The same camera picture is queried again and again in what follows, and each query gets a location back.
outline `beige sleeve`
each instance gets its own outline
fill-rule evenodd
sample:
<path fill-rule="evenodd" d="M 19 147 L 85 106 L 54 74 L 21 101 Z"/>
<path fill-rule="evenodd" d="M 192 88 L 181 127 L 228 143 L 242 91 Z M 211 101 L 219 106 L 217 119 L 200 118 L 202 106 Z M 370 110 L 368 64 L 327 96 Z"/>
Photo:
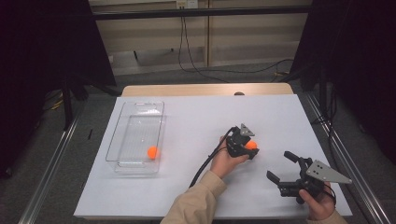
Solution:
<path fill-rule="evenodd" d="M 308 224 L 347 224 L 346 220 L 340 216 L 337 210 L 334 210 L 331 216 L 321 221 L 307 220 Z"/>
<path fill-rule="evenodd" d="M 218 176 L 207 171 L 199 183 L 175 199 L 161 223 L 212 223 L 217 198 L 226 188 Z"/>

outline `metal frame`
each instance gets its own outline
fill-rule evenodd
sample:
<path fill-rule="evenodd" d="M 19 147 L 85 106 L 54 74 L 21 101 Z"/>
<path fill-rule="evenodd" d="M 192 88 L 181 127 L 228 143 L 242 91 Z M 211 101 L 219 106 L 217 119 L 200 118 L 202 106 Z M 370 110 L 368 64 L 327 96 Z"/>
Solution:
<path fill-rule="evenodd" d="M 77 127 L 79 118 L 81 117 L 82 111 L 84 109 L 84 105 L 85 102 L 82 102 L 79 103 L 78 106 L 76 106 L 76 116 L 72 120 L 68 129 L 64 131 L 64 134 L 62 135 L 61 140 L 49 162 L 46 172 L 43 174 L 40 183 L 35 189 L 35 193 L 27 204 L 25 210 L 23 211 L 21 219 L 18 222 L 19 224 L 35 223 L 35 219 L 37 218 L 41 206 L 46 199 L 47 193 L 50 190 L 50 184 L 57 173 L 58 167 L 61 164 L 62 157 L 64 156 L 70 139 L 73 136 L 74 130 Z"/>
<path fill-rule="evenodd" d="M 316 116 L 320 118 L 322 116 L 322 113 L 320 112 L 317 98 L 314 96 L 313 93 L 308 93 L 306 97 L 309 104 L 311 104 Z M 329 130 L 331 128 L 331 124 L 329 123 L 329 121 L 321 122 L 321 125 L 323 131 L 329 136 Z M 343 163 L 346 171 L 353 180 L 356 189 L 358 190 L 366 207 L 370 211 L 373 219 L 375 220 L 375 223 L 392 223 L 387 214 L 385 213 L 385 209 L 383 208 L 381 202 L 376 198 L 373 190 L 364 179 L 355 162 L 352 160 L 349 153 L 347 152 L 347 148 L 344 146 L 340 137 L 334 129 L 332 129 L 331 143 L 332 148 L 336 152 L 338 158 Z"/>
<path fill-rule="evenodd" d="M 324 10 L 324 9 L 325 7 L 311 7 L 311 6 L 192 8 L 192 9 L 166 9 L 166 10 L 150 10 L 150 11 L 93 12 L 92 17 L 97 21 L 108 21 L 108 20 L 174 18 L 174 17 L 308 13 L 311 10 Z"/>

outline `white table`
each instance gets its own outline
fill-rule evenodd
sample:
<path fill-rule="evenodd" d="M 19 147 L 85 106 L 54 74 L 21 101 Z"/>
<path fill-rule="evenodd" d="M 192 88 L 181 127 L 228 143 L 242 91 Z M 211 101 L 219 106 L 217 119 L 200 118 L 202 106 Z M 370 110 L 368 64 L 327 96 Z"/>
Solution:
<path fill-rule="evenodd" d="M 148 178 L 119 176 L 106 164 L 106 153 L 124 102 L 165 104 L 163 149 L 159 173 Z M 176 196 L 184 192 L 199 167 L 231 127 L 245 123 L 256 136 L 260 152 L 225 178 L 228 189 L 219 197 L 215 217 L 306 217 L 306 205 L 283 198 L 265 174 L 295 181 L 300 168 L 285 150 L 328 164 L 296 95 L 120 97 L 92 166 L 75 216 L 88 219 L 163 217 Z M 337 210 L 351 216 L 337 184 Z"/>

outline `orange ping pong ball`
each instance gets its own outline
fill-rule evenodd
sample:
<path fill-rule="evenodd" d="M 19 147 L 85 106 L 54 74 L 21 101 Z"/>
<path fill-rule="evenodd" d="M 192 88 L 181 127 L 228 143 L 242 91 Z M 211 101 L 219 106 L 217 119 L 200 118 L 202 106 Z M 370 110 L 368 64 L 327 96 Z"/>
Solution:
<path fill-rule="evenodd" d="M 148 157 L 150 159 L 154 160 L 156 155 L 157 155 L 157 148 L 155 146 L 149 147 L 148 148 Z"/>
<path fill-rule="evenodd" d="M 247 142 L 247 144 L 245 145 L 245 148 L 247 149 L 254 149 L 257 148 L 257 143 L 253 140 L 250 140 Z"/>

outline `clear plastic container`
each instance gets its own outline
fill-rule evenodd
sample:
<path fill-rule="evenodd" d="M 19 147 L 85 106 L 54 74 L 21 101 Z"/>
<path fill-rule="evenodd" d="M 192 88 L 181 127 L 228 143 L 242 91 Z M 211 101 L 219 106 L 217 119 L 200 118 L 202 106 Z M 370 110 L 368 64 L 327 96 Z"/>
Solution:
<path fill-rule="evenodd" d="M 160 166 L 163 102 L 125 103 L 106 161 L 122 175 L 154 175 Z"/>

